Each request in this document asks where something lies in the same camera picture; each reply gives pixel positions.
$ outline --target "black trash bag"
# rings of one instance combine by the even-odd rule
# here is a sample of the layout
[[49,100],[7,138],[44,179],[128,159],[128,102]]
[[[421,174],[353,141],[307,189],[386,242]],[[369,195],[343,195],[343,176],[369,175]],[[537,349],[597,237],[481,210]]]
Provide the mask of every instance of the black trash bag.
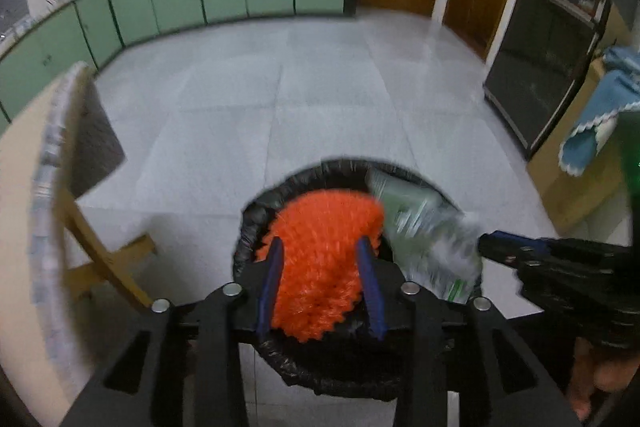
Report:
[[[324,161],[293,174],[247,205],[242,213],[240,239],[234,253],[234,279],[247,263],[255,260],[255,252],[264,246],[262,239],[269,232],[271,221],[289,201],[324,188],[369,192],[366,184],[369,169],[386,172],[420,187],[433,188],[451,203],[425,179],[392,164],[362,158]],[[393,261],[391,247],[384,236],[379,257]],[[370,336],[368,315],[364,302],[360,301],[345,315],[344,322],[337,324],[334,331],[325,333],[320,341],[300,343],[282,330],[272,330],[256,349],[287,385],[301,385],[316,394],[390,401],[398,397],[406,341],[396,341],[394,345]]]

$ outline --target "white tiled floor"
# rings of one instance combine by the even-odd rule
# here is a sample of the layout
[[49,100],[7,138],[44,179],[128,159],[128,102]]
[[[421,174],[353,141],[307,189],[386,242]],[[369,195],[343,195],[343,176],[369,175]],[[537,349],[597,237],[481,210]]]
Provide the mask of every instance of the white tiled floor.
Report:
[[[381,10],[213,26],[137,46],[97,79],[127,162],[81,205],[110,247],[151,233],[158,256],[137,277],[176,303],[230,279],[248,200],[329,156],[417,169],[487,229],[554,235],[482,99],[482,71],[447,29]],[[508,317],[533,311],[511,270],[486,263],[484,281]],[[252,348],[242,360],[260,427],[391,425],[393,404],[315,397],[287,388]]]

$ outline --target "blue cloth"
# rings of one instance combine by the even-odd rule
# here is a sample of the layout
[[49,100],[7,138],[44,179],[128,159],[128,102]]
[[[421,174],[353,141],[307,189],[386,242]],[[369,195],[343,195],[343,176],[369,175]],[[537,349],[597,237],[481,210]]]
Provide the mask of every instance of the blue cloth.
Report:
[[599,132],[601,126],[614,124],[620,112],[640,111],[640,54],[616,46],[602,60],[612,71],[602,77],[560,146],[560,168],[573,176],[584,172],[609,137]]

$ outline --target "finger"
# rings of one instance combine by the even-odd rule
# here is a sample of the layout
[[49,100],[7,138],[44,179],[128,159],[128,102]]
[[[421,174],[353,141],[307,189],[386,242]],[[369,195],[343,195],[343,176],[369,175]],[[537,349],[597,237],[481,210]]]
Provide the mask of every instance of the finger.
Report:
[[591,412],[591,395],[595,391],[593,376],[595,363],[592,357],[593,346],[584,339],[576,339],[574,349],[574,367],[566,390],[566,397],[580,421]]
[[593,383],[606,393],[622,391],[633,380],[640,366],[640,355],[627,360],[607,360],[596,366]]

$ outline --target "metal screw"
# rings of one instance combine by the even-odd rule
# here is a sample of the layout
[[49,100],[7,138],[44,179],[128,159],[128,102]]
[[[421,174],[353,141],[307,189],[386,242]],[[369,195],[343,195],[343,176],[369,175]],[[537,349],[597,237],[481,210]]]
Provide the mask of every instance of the metal screw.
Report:
[[400,291],[405,295],[416,295],[420,291],[420,286],[415,282],[405,282],[400,286]]
[[151,311],[154,313],[164,313],[171,307],[171,302],[167,299],[158,299],[151,304]]
[[242,293],[242,286],[237,282],[230,282],[222,287],[222,293],[227,297],[235,297]]
[[477,297],[474,299],[474,306],[478,311],[487,312],[491,309],[491,301],[486,297]]

